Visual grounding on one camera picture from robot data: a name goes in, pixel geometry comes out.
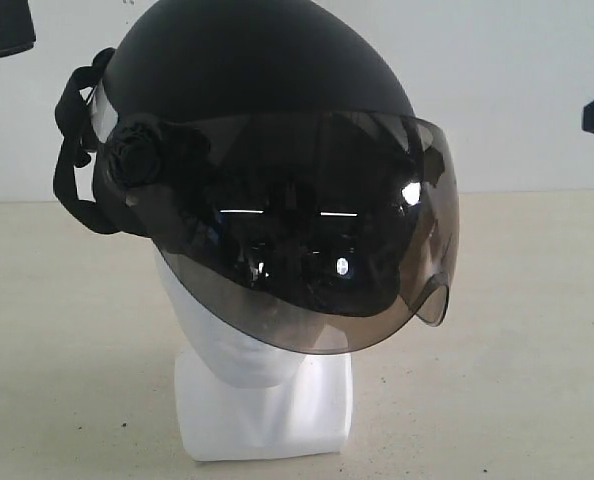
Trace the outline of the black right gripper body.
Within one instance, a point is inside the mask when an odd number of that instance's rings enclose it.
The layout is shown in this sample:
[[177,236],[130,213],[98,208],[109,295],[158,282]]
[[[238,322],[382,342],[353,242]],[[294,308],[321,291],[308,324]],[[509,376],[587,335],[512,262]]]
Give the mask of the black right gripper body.
[[27,0],[0,0],[0,58],[34,47],[36,33]]

